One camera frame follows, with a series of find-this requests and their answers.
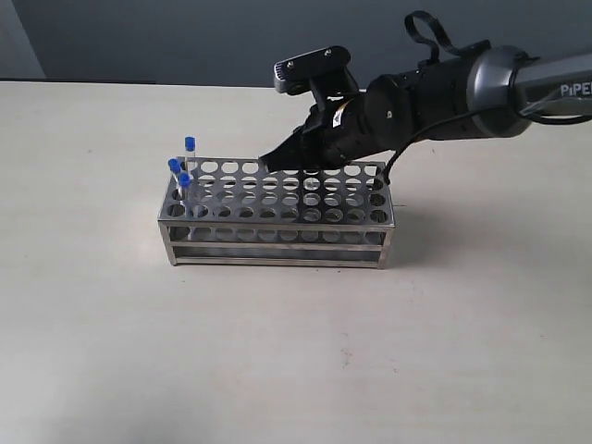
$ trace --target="black strap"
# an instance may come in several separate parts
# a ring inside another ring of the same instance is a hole
[[[429,29],[434,32],[434,36],[436,37],[438,43],[427,39],[417,30],[417,27],[415,26],[415,19],[422,20],[429,27]],[[444,31],[444,27],[438,21],[438,19],[434,18],[425,11],[414,11],[405,17],[405,29],[414,42],[426,44],[429,46],[430,57],[423,62],[425,65],[433,65],[439,62],[439,47],[441,47],[447,53],[458,57],[476,56],[487,49],[491,49],[491,43],[489,40],[473,43],[465,46],[464,48],[457,48],[450,41],[450,37],[446,31]]]

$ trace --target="table surface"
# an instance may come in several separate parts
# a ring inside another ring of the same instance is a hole
[[[0,442],[589,441],[590,125],[416,144],[387,270],[168,263],[184,136],[258,156],[311,100],[0,84]]]

